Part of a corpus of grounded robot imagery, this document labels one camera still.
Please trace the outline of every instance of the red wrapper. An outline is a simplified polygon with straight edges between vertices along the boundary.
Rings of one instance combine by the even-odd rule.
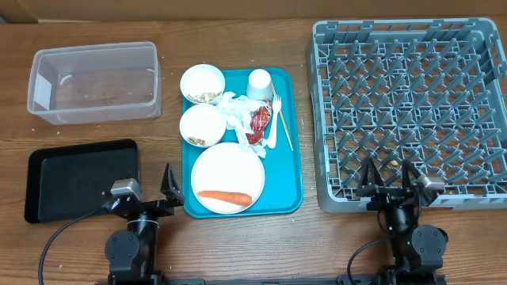
[[[273,114],[273,108],[271,107],[271,101],[264,100],[268,105],[265,107],[260,107],[257,111],[255,111],[252,115],[252,121],[250,122],[250,127],[252,128],[253,134],[246,134],[246,138],[248,139],[249,144],[259,143],[262,138],[264,138],[264,130],[269,124],[271,120],[271,115]]]

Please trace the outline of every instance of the baby carrot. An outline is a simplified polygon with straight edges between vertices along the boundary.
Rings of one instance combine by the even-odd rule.
[[[249,206],[252,203],[252,197],[245,193],[225,192],[225,191],[201,191],[197,195],[206,198],[213,198],[241,206]]]

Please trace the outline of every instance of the gray dish rack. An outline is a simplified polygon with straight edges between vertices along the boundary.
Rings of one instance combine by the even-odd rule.
[[[485,18],[320,21],[307,49],[319,206],[366,211],[360,162],[399,185],[410,159],[438,175],[430,207],[507,208],[507,63]]]

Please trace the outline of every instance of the white paper cup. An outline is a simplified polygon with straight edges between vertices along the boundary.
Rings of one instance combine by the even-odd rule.
[[[248,77],[246,95],[256,100],[271,100],[273,97],[271,85],[271,75],[268,71],[263,69],[254,70]]]

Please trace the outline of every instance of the white plate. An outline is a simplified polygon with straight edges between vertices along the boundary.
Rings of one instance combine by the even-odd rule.
[[[192,190],[209,211],[236,214],[252,206],[264,189],[265,172],[259,157],[251,150],[243,151],[235,142],[219,143],[205,150],[192,168]],[[252,197],[245,207],[197,195],[204,190],[241,192]]]

